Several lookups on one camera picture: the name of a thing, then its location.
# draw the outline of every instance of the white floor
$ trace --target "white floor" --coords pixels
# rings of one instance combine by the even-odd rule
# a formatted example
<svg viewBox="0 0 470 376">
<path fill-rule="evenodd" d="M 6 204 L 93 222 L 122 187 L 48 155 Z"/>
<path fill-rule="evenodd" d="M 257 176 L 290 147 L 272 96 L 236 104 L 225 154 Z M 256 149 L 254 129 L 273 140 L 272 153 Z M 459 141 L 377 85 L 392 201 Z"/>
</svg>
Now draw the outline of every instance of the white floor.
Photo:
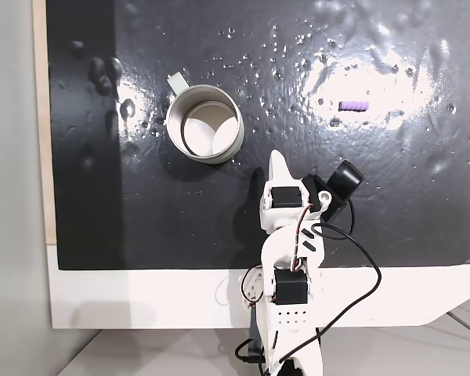
<svg viewBox="0 0 470 376">
<path fill-rule="evenodd" d="M 470 324 L 470 301 L 454 313 Z M 257 376 L 235 347 L 247 332 L 101 331 L 60 376 Z M 322 342 L 325 376 L 470 376 L 470 332 L 448 316 L 424 327 L 338 328 Z"/>
</svg>

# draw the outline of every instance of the purple object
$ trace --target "purple object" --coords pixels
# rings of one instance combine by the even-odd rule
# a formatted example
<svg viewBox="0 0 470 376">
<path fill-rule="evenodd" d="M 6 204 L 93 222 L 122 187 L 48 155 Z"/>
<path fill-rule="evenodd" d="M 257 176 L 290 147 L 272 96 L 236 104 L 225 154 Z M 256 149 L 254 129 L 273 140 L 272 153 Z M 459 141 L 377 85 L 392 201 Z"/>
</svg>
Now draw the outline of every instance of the purple object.
<svg viewBox="0 0 470 376">
<path fill-rule="evenodd" d="M 367 111 L 369 110 L 369 102 L 356 102 L 342 100 L 339 103 L 340 111 Z"/>
</svg>

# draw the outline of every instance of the black mat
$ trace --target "black mat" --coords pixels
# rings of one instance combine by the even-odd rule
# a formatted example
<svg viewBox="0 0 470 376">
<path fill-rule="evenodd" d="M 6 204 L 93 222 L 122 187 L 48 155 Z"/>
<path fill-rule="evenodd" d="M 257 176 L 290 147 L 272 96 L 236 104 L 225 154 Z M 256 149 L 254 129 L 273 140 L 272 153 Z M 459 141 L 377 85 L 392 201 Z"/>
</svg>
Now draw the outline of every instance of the black mat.
<svg viewBox="0 0 470 376">
<path fill-rule="evenodd" d="M 272 149 L 294 177 L 327 179 L 344 159 L 367 177 L 356 238 L 380 266 L 470 262 L 470 0 L 47 0 L 47 21 L 61 269 L 257 263 Z M 119 84 L 107 72 L 113 87 L 94 86 L 91 61 L 111 57 Z M 240 104 L 232 161 L 172 145 L 176 71 Z M 136 111 L 122 118 L 126 99 Z M 338 112 L 348 99 L 371 109 Z M 323 266 L 365 264 L 326 242 Z"/>
</svg>

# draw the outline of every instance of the robotic arm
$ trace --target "robotic arm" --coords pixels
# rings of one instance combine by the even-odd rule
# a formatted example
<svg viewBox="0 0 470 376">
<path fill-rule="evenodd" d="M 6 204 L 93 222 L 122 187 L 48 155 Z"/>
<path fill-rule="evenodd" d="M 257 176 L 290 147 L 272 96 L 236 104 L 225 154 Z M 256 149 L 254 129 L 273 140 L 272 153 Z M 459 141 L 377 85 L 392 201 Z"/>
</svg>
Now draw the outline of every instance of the robotic arm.
<svg viewBox="0 0 470 376">
<path fill-rule="evenodd" d="M 261 227 L 269 237 L 262 248 L 261 269 L 242 286 L 260 296 L 256 303 L 246 300 L 246 305 L 252 312 L 251 333 L 257 326 L 255 342 L 264 348 L 268 375 L 282 376 L 287 372 L 284 364 L 299 368 L 304 376 L 323 374 L 318 341 L 283 358 L 318 333 L 315 311 L 320 307 L 324 242 L 311 226 L 334 218 L 362 180 L 349 162 L 343 162 L 327 183 L 313 175 L 294 179 L 282 154 L 271 153 L 259 207 Z"/>
</svg>

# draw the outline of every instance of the wooden edge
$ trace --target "wooden edge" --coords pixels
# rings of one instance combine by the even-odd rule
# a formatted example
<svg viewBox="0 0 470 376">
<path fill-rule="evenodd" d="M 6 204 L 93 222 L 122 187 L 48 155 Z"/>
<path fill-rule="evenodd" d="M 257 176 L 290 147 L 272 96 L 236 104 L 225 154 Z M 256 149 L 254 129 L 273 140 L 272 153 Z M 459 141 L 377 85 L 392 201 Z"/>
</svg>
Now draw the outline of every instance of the wooden edge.
<svg viewBox="0 0 470 376">
<path fill-rule="evenodd" d="M 37 84 L 38 138 L 42 173 L 45 242 L 56 245 L 56 208 L 52 175 L 50 133 L 49 56 L 47 54 L 47 17 L 45 0 L 32 0 L 34 66 Z"/>
</svg>

